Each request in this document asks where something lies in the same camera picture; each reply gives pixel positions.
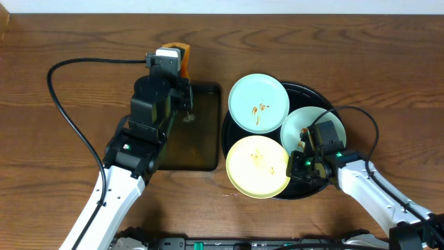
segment orange object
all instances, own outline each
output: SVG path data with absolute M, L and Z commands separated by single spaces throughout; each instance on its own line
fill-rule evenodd
M 188 44 L 183 44 L 181 42 L 170 42 L 167 44 L 163 44 L 162 47 L 164 48 L 181 48 L 185 50 L 185 53 L 183 55 L 182 61 L 180 63 L 180 77 L 183 78 L 189 78 L 188 75 L 188 58 L 189 58 L 189 48 L 190 46 Z

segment wooden table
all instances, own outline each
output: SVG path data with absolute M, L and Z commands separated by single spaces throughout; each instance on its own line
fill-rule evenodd
M 444 17 L 379 15 L 12 15 L 0 47 L 0 249 L 57 249 L 88 200 L 98 169 L 46 88 L 69 58 L 142 59 L 167 42 L 191 45 L 191 79 L 230 88 L 250 73 L 297 81 L 335 106 L 368 110 L 381 137 L 373 162 L 419 204 L 444 213 Z M 103 157 L 129 112 L 142 65 L 79 63 L 55 90 Z M 371 123 L 341 112 L 351 147 L 367 151 Z M 297 201 L 240 194 L 213 172 L 158 172 L 120 229 L 201 238 L 385 235 L 351 197 L 330 186 Z

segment round black tray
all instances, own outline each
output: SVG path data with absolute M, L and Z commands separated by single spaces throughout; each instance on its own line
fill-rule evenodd
M 307 107 L 307 106 L 315 106 L 319 108 L 324 108 L 326 110 L 333 108 L 333 105 L 322 94 L 318 93 L 317 91 L 307 86 L 304 86 L 299 83 L 283 83 L 282 85 L 284 86 L 290 98 L 289 113 L 295 111 L 298 108 Z M 339 120 L 341 120 L 337 112 L 333 113 L 339 118 Z M 261 134 L 261 135 L 271 138 L 276 142 L 278 142 L 279 144 L 282 144 L 280 141 L 280 129 L 281 127 L 270 133 Z M 222 152 L 223 155 L 225 156 L 225 159 L 227 158 L 228 152 L 231 149 L 231 147 L 238 140 L 250 135 L 256 135 L 256 134 L 245 131 L 241 127 L 239 127 L 236 124 L 236 122 L 232 119 L 230 111 L 228 111 L 227 115 L 225 116 L 225 119 L 223 120 L 222 136 L 221 136 Z M 276 195 L 274 198 L 301 199 L 316 194 L 317 192 L 320 192 L 327 186 L 328 183 L 323 185 L 313 186 L 306 184 L 304 182 L 291 179 L 288 186 L 280 194 Z

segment black tray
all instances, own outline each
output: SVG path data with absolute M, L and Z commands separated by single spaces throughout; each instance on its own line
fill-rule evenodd
M 191 87 L 196 119 L 184 122 L 187 112 L 178 112 L 159 170 L 213 171 L 219 162 L 221 89 L 218 83 L 203 81 L 193 81 Z
M 289 113 L 295 111 L 298 108 L 303 108 L 307 106 L 315 106 L 319 108 L 324 108 L 326 110 L 333 108 L 333 105 L 322 94 L 318 93 L 317 91 L 305 85 L 299 83 L 283 83 L 282 85 L 284 86 L 290 98 Z M 339 120 L 341 120 L 337 112 L 333 113 L 339 118 Z M 280 141 L 280 129 L 281 127 L 270 133 L 261 134 L 261 135 L 271 138 L 282 145 Z M 231 147 L 238 140 L 250 135 L 256 135 L 256 134 L 245 131 L 241 127 L 239 127 L 236 124 L 236 122 L 232 119 L 230 111 L 228 111 L 227 114 L 225 115 L 225 119 L 223 120 L 222 134 L 221 134 L 222 152 L 223 155 L 225 156 L 225 159 L 227 158 L 228 152 L 231 149 Z M 320 192 L 327 186 L 328 183 L 324 185 L 313 186 L 291 179 L 288 186 L 280 194 L 276 195 L 274 198 L 301 199 L 316 194 L 317 192 Z

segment plate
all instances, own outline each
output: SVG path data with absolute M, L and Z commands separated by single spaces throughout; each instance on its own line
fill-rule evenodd
M 279 128 L 289 114 L 289 96 L 282 84 L 265 74 L 239 79 L 230 91 L 228 109 L 244 130 L 264 134 Z
M 288 185 L 289 156 L 274 140 L 253 135 L 231 147 L 227 156 L 227 174 L 243 194 L 265 199 L 281 193 Z
M 314 120 L 325 111 L 327 110 L 319 107 L 304 107 L 293 111 L 285 119 L 284 123 L 282 124 L 282 128 L 280 129 L 280 141 L 289 156 L 291 155 L 292 151 L 304 151 L 303 143 L 300 142 L 300 134 L 302 133 L 302 130 L 310 126 L 311 123 L 313 123 Z M 341 120 L 339 120 L 336 115 L 329 112 L 322 116 L 319 121 L 316 122 L 316 124 L 326 122 L 328 120 L 333 122 L 336 132 L 338 133 L 338 137 L 344 142 L 345 146 L 347 142 L 345 128 Z

